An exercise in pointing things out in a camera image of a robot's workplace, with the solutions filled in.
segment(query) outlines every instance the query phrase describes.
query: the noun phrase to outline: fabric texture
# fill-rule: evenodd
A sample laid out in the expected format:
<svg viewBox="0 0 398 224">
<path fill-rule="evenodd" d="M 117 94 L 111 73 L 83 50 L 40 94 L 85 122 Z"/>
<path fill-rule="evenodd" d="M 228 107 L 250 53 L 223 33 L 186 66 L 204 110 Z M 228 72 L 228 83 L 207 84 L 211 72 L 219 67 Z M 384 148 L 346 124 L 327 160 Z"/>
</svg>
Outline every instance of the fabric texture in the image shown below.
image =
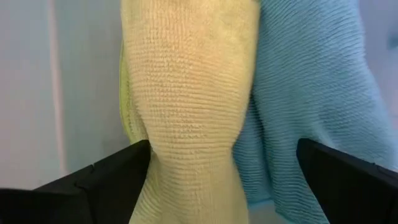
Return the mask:
<svg viewBox="0 0 398 224">
<path fill-rule="evenodd" d="M 131 141 L 140 132 L 153 149 L 131 223 L 248 223 L 232 147 L 252 86 L 259 3 L 122 0 L 121 18 L 122 118 Z"/>
<path fill-rule="evenodd" d="M 397 169 L 363 42 L 355 1 L 262 2 L 252 106 L 234 146 L 249 205 L 272 199 L 292 223 L 328 223 L 296 159 L 300 138 Z"/>
</svg>

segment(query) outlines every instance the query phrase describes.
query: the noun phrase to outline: cloth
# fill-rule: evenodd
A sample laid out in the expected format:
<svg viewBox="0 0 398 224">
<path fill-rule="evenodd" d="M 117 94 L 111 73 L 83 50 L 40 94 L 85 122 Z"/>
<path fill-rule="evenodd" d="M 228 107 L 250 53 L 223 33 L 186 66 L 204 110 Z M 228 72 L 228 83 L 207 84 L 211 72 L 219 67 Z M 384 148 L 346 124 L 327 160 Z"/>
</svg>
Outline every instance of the cloth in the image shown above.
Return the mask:
<svg viewBox="0 0 398 224">
<path fill-rule="evenodd" d="M 262 2 L 252 106 L 234 146 L 250 206 L 273 200 L 292 223 L 328 223 L 295 155 L 300 138 L 397 169 L 363 42 L 354 1 Z"/>
<path fill-rule="evenodd" d="M 248 223 L 232 147 L 252 86 L 259 3 L 122 0 L 121 18 L 122 117 L 130 136 L 143 124 L 153 147 L 131 223 Z"/>
</svg>

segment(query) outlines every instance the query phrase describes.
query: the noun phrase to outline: microfiber cloth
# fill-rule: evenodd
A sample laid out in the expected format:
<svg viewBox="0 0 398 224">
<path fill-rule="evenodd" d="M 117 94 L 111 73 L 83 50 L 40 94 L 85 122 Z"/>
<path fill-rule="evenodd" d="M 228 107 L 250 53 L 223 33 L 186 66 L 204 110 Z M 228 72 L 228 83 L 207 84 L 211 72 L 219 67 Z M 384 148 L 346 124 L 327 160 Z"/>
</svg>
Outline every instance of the microfiber cloth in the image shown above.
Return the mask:
<svg viewBox="0 0 398 224">
<path fill-rule="evenodd" d="M 123 123 L 153 150 L 130 223 L 248 223 L 232 148 L 252 87 L 259 3 L 122 0 L 121 19 Z"/>
<path fill-rule="evenodd" d="M 328 223 L 295 155 L 300 138 L 397 169 L 361 26 L 355 1 L 262 1 L 251 102 L 234 146 L 249 206 L 273 200 L 289 222 Z"/>
</svg>

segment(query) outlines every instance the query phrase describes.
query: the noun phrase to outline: towel fold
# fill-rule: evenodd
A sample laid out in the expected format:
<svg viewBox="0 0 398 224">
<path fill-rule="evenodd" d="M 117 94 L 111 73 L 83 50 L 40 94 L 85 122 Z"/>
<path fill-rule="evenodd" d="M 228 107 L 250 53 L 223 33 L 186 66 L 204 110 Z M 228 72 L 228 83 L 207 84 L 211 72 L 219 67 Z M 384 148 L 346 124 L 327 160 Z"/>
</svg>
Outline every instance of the towel fold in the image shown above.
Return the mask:
<svg viewBox="0 0 398 224">
<path fill-rule="evenodd" d="M 295 156 L 300 138 L 397 169 L 355 1 L 263 1 L 250 104 L 234 147 L 250 205 L 271 196 L 293 223 L 328 223 Z"/>
<path fill-rule="evenodd" d="M 131 223 L 248 223 L 232 146 L 252 85 L 258 2 L 121 3 L 121 113 L 132 141 L 147 133 L 153 148 Z"/>
</svg>

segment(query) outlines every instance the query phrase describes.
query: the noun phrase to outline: towel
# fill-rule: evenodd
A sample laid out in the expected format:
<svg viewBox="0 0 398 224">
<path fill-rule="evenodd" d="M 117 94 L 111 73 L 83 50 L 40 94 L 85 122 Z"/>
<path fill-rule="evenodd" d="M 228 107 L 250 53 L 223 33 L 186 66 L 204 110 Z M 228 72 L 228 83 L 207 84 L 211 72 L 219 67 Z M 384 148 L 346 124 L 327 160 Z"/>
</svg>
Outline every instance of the towel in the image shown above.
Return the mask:
<svg viewBox="0 0 398 224">
<path fill-rule="evenodd" d="M 248 223 L 232 147 L 252 86 L 259 3 L 122 0 L 121 19 L 122 117 L 130 135 L 143 124 L 153 149 L 131 223 Z"/>
<path fill-rule="evenodd" d="M 234 146 L 250 206 L 272 199 L 292 223 L 328 223 L 295 156 L 300 138 L 397 169 L 355 1 L 263 1 L 250 104 Z"/>
</svg>

